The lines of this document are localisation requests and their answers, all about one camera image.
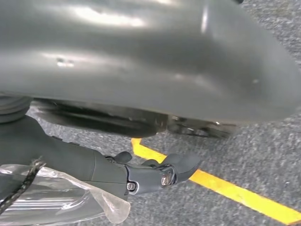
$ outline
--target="black cord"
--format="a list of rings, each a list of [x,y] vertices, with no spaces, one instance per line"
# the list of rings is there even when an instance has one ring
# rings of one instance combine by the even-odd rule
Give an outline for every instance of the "black cord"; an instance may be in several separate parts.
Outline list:
[[[5,198],[2,203],[0,203],[0,215],[5,212],[8,207],[11,206],[23,193],[26,191],[33,182],[38,172],[45,165],[45,163],[41,161],[41,159],[33,161],[30,165],[30,169],[24,181],[23,181],[20,186],[14,189],[9,196]]]

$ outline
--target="plastic wrap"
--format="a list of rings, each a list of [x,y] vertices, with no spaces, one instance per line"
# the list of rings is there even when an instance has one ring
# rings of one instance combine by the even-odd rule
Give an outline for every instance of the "plastic wrap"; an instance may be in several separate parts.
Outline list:
[[[0,199],[3,200],[29,171],[29,166],[0,167]],[[66,173],[41,168],[33,183],[0,216],[1,226],[57,226],[94,218],[108,218],[118,224],[124,221],[131,204]]]

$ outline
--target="gray pavement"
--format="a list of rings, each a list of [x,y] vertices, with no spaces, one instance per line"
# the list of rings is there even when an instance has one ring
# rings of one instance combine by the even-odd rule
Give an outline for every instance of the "gray pavement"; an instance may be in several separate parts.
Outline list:
[[[247,0],[254,19],[270,30],[301,66],[301,0]],[[129,138],[71,129],[38,119],[51,135],[105,154],[131,152]],[[201,169],[301,211],[301,111],[281,122],[239,128],[227,140],[158,134],[143,144],[162,153],[198,153]],[[134,162],[142,162],[138,157]],[[192,182],[131,197],[122,226],[278,226],[273,219]],[[109,226],[106,219],[78,223]]]

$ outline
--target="yellow line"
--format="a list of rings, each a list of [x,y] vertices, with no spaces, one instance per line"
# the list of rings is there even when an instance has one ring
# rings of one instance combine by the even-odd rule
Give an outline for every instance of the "yellow line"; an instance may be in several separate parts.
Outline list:
[[[164,154],[140,145],[140,141],[141,139],[132,139],[134,153],[137,156],[144,159],[155,159],[158,162],[162,162],[166,157]],[[189,180],[285,225],[301,223],[301,213],[299,212],[201,170],[197,170]]]

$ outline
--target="black plastic part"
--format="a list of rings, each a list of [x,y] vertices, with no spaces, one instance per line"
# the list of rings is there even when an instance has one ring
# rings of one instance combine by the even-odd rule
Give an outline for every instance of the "black plastic part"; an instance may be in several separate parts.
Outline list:
[[[117,154],[114,159],[118,163],[125,164],[132,159],[132,155],[129,152],[121,152]]]
[[[188,180],[192,176],[201,164],[199,156],[194,154],[180,155],[170,154],[161,165],[171,165],[175,169],[176,183]]]
[[[35,119],[0,124],[0,165],[30,165],[41,157],[47,167],[62,171],[126,199],[127,170],[101,153],[46,135]]]
[[[158,162],[154,159],[149,159],[142,164],[143,166],[150,166],[150,167],[157,167],[160,165]]]
[[[167,115],[91,103],[36,99],[36,114],[48,122],[128,137],[149,137],[164,130]]]
[[[164,172],[146,166],[125,165],[127,170],[127,181],[135,183],[136,189],[130,194],[144,194],[164,189],[161,179]]]
[[[236,126],[218,122],[170,117],[167,130],[171,133],[195,137],[229,138]]]

